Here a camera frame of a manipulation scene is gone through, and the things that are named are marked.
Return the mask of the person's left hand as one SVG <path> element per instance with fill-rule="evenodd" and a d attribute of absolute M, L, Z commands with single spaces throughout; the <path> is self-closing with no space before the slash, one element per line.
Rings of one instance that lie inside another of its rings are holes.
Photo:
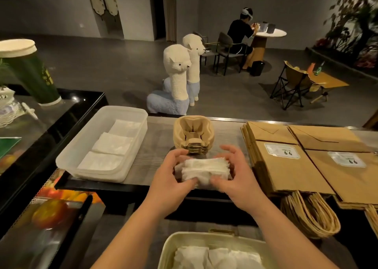
<path fill-rule="evenodd" d="M 160 218 L 165 218 L 173 213 L 190 191 L 176 191 L 175 186 L 178 181 L 174 175 L 174 167 L 188 157 L 188 150 L 174 149 L 165 156 L 163 163 L 154 174 L 154 178 L 149 187 L 143 206 L 148 213 Z"/>

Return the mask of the stack of white paper napkins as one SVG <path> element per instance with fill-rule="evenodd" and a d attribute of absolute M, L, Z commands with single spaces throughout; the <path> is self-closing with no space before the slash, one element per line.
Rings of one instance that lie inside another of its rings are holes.
<path fill-rule="evenodd" d="M 174 167 L 175 177 L 180 181 L 197 178 L 196 188 L 212 190 L 210 179 L 212 176 L 219 176 L 224 180 L 231 180 L 229 162 L 223 158 L 212 159 L 188 159 Z"/>

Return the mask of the person's left forearm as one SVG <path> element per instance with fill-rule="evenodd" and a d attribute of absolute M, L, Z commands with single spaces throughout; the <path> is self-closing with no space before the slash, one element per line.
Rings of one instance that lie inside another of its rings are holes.
<path fill-rule="evenodd" d="M 163 212 L 162 200 L 145 200 L 90 269 L 144 269 Z"/>

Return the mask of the person's right forearm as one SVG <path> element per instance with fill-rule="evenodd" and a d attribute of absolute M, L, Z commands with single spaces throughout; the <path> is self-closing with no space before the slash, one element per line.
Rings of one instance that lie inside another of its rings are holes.
<path fill-rule="evenodd" d="M 280 269 L 339 269 L 265 195 L 249 213 Z"/>

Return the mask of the stack of pulp cup carriers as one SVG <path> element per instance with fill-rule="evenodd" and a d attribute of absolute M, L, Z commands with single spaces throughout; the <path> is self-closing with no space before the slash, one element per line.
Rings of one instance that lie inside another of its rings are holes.
<path fill-rule="evenodd" d="M 173 124 L 173 143 L 176 149 L 189 154 L 206 155 L 213 146 L 215 129 L 212 122 L 201 115 L 182 116 Z"/>

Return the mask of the folded white napkin pile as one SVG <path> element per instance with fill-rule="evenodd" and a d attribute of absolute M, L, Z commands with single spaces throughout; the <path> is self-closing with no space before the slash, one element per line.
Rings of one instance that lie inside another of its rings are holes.
<path fill-rule="evenodd" d="M 121 136 L 121 137 L 129 137 L 135 138 L 139 133 L 141 128 L 141 123 L 139 122 L 132 122 L 132 121 L 125 121 L 125 120 L 115 120 L 115 123 L 108 131 L 109 134 Z"/>
<path fill-rule="evenodd" d="M 109 171 L 117 168 L 122 162 L 122 156 L 88 152 L 78 165 L 81 170 L 101 170 Z"/>
<path fill-rule="evenodd" d="M 110 133 L 102 133 L 94 143 L 91 151 L 103 154 L 124 156 L 129 150 L 134 138 L 123 137 Z"/>

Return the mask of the standing white alpaca statue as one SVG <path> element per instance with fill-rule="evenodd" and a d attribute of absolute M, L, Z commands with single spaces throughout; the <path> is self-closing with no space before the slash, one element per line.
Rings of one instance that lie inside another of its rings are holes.
<path fill-rule="evenodd" d="M 195 106 L 200 92 L 200 57 L 205 53 L 202 39 L 196 34 L 187 34 L 183 37 L 183 46 L 187 48 L 191 66 L 187 70 L 187 92 L 189 106 Z"/>

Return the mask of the folding camping chair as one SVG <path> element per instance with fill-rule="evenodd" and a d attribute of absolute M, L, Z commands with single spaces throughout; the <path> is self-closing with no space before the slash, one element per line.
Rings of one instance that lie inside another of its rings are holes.
<path fill-rule="evenodd" d="M 271 99 L 281 98 L 283 110 L 287 110 L 296 101 L 302 108 L 302 97 L 308 92 L 315 92 L 321 86 L 326 85 L 325 81 L 316 82 L 311 79 L 307 71 L 293 67 L 288 61 L 284 61 L 284 67 L 270 95 Z"/>

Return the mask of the dark metal chair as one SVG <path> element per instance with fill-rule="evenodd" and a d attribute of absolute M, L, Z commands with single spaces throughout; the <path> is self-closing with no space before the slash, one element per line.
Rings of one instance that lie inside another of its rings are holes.
<path fill-rule="evenodd" d="M 241 51 L 238 52 L 238 53 L 231 53 L 230 50 L 235 45 L 241 45 L 242 46 L 240 48 Z M 218 37 L 218 41 L 217 41 L 216 51 L 215 51 L 215 53 L 216 53 L 216 66 L 215 66 L 216 74 L 218 74 L 219 62 L 220 62 L 221 57 L 224 58 L 224 73 L 223 73 L 224 76 L 225 76 L 226 70 L 228 68 L 229 59 L 241 57 L 242 59 L 239 63 L 239 73 L 240 73 L 241 70 L 242 70 L 242 67 L 243 67 L 243 65 L 246 61 L 247 48 L 248 48 L 247 43 L 245 43 L 245 42 L 233 43 L 233 40 L 229 35 L 227 35 L 224 32 L 220 32 L 219 37 Z"/>
<path fill-rule="evenodd" d="M 192 46 L 192 51 L 198 55 L 199 59 L 199 69 L 201 70 L 201 61 L 204 58 L 205 59 L 205 65 L 207 58 L 209 57 L 214 57 L 214 62 L 213 62 L 213 68 L 216 66 L 217 62 L 217 51 L 216 48 L 219 45 L 218 42 L 214 43 L 208 43 L 204 41 L 204 38 L 206 36 L 202 36 L 200 33 L 193 31 L 192 32 L 194 35 L 198 36 L 198 38 L 195 38 L 194 46 Z"/>

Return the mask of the low wooden table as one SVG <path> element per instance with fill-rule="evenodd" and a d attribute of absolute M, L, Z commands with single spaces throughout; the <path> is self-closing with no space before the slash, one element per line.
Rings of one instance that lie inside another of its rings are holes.
<path fill-rule="evenodd" d="M 314 72 L 309 73 L 309 79 L 313 83 L 312 88 L 315 92 L 321 90 L 321 94 L 317 98 L 310 101 L 310 104 L 314 104 L 315 102 L 319 102 L 321 100 L 327 102 L 330 91 L 349 86 L 348 83 L 334 78 L 333 76 L 324 72 L 320 72 L 318 75 L 315 75 Z"/>

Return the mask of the glass display case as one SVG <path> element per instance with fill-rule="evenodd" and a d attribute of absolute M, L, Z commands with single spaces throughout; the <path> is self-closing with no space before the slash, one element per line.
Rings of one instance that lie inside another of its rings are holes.
<path fill-rule="evenodd" d="M 35 106 L 38 120 L 19 118 L 0 129 L 0 137 L 21 137 L 14 149 L 23 153 L 0 174 L 0 215 L 21 208 L 47 181 L 45 173 L 64 146 L 103 106 L 108 105 L 104 92 L 92 90 L 58 89 L 62 101 L 54 106 L 41 107 L 26 90 L 9 84 L 16 97 Z"/>

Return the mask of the round white table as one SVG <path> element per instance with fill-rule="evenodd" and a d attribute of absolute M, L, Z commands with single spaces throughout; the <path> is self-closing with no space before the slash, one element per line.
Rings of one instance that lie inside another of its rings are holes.
<path fill-rule="evenodd" d="M 257 32 L 251 43 L 252 52 L 247 55 L 243 69 L 251 67 L 255 61 L 263 61 L 268 38 L 285 37 L 287 33 L 281 29 L 275 29 L 273 33 Z"/>

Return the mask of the giant green paper cup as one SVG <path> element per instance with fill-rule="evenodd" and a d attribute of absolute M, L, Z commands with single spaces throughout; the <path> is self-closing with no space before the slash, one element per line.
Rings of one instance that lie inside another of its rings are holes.
<path fill-rule="evenodd" d="M 31 39 L 0 41 L 0 64 L 10 69 L 25 90 L 44 107 L 58 104 L 61 96 L 53 79 L 39 58 L 36 44 Z"/>

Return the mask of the white dish stack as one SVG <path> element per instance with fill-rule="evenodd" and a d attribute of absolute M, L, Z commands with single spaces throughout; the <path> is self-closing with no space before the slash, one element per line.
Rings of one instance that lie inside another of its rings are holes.
<path fill-rule="evenodd" d="M 24 102 L 17 101 L 14 95 L 15 91 L 7 86 L 0 86 L 0 128 L 6 127 L 22 115 L 29 115 L 38 120 L 35 109 Z"/>

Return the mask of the flowering tree decoration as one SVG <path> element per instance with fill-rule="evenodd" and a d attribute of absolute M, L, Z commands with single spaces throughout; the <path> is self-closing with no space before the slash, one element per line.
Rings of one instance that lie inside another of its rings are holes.
<path fill-rule="evenodd" d="M 333 0 L 330 24 L 313 49 L 334 55 L 348 66 L 378 70 L 378 0 Z"/>

